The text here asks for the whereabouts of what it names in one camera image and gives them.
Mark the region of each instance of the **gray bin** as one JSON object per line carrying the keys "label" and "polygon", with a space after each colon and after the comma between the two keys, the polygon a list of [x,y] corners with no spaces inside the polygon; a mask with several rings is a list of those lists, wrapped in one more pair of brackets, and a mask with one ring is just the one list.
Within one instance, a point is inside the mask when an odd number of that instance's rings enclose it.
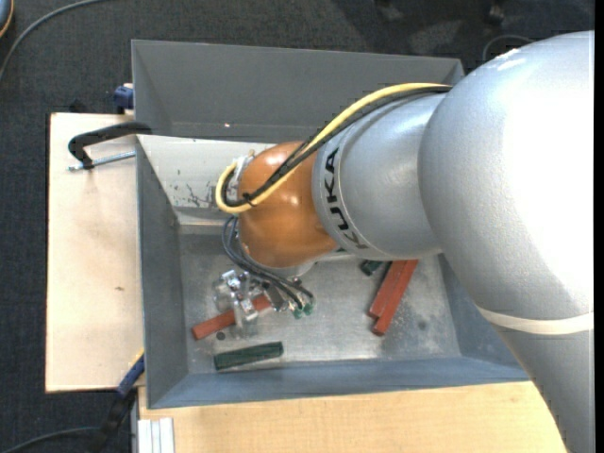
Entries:
{"label": "gray bin", "polygon": [[[304,138],[384,84],[455,83],[462,76],[455,59],[140,41],[132,51],[137,120],[157,134],[196,140]],[[366,315],[383,271],[369,278],[360,260],[335,256],[303,276],[317,297],[311,316],[268,312],[252,338],[194,340],[191,327],[219,313],[212,281],[231,267],[217,226],[226,217],[211,207],[193,209],[197,215],[177,210],[145,153],[138,144],[151,408],[527,379],[442,256],[420,260],[383,338],[371,333]],[[195,219],[183,223],[183,216]],[[218,352],[273,341],[284,344],[279,359],[214,369]]]}

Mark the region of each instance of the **black clamp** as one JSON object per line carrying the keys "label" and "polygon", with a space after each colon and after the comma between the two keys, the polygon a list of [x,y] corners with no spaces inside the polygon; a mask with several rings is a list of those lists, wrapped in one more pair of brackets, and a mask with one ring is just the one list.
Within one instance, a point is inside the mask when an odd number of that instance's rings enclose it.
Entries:
{"label": "black clamp", "polygon": [[86,132],[84,134],[78,134],[69,141],[67,148],[69,149],[69,152],[74,155],[74,158],[82,163],[85,170],[91,170],[94,167],[94,162],[84,150],[84,146],[91,146],[93,144],[123,138],[130,134],[153,133],[151,132],[151,127],[148,125],[130,121],[128,123],[121,123],[115,126],[96,129],[95,131]]}

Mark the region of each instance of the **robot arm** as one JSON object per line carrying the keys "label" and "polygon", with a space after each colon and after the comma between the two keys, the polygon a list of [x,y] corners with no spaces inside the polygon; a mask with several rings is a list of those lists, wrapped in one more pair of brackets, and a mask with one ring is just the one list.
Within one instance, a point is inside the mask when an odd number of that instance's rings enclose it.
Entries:
{"label": "robot arm", "polygon": [[399,96],[255,203],[248,193],[299,146],[268,150],[239,189],[242,249],[285,276],[339,247],[445,253],[577,452],[595,451],[594,39],[537,42],[450,92]]}

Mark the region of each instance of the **stain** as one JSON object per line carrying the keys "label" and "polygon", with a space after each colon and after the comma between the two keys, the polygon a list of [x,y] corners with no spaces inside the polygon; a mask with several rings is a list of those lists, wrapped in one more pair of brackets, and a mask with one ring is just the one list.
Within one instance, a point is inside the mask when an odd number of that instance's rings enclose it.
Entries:
{"label": "stain", "polygon": [[189,203],[194,203],[196,207],[200,208],[201,204],[205,202],[205,200],[202,200],[201,198],[199,198],[199,196],[193,193],[193,188],[191,188],[189,184],[187,184],[186,186],[189,189],[189,198],[187,199],[187,201]]}

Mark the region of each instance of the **dark green bar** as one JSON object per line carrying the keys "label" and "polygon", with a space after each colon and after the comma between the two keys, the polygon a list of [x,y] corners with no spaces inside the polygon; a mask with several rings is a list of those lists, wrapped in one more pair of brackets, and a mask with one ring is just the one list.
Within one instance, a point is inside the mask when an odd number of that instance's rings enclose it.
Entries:
{"label": "dark green bar", "polygon": [[216,354],[214,356],[214,366],[216,366],[217,371],[222,371],[229,367],[278,358],[281,355],[283,355],[283,343],[253,345],[244,349]]}

